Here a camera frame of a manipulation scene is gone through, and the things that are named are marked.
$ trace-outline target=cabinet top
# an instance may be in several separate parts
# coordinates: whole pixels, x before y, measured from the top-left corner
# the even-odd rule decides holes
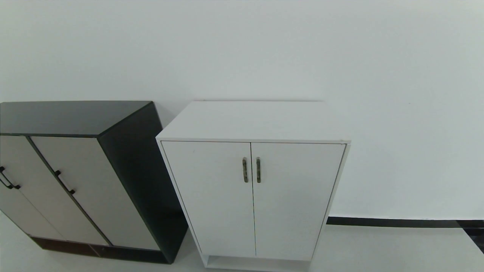
[[[0,134],[96,137],[151,101],[45,101],[0,104]]]
[[[324,102],[194,101],[156,137],[163,141],[350,143]]]

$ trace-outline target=white floor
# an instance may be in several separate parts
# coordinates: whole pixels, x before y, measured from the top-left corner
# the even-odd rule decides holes
[[[312,272],[478,272],[484,254],[461,229],[326,226]],[[0,213],[0,272],[201,272],[187,234],[172,265],[45,251]]]

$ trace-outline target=black cabinet top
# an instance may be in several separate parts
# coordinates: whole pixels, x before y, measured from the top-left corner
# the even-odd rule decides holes
[[[0,104],[0,135],[97,137],[151,101],[49,101]]]

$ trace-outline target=white cabinet top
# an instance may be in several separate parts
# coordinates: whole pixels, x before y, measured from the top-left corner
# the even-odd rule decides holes
[[[194,101],[163,141],[350,143],[324,102]]]

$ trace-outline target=open bottom shelf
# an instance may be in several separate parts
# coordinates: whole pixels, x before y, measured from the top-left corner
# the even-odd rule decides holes
[[[310,261],[209,256],[207,268],[269,272],[307,272]]]

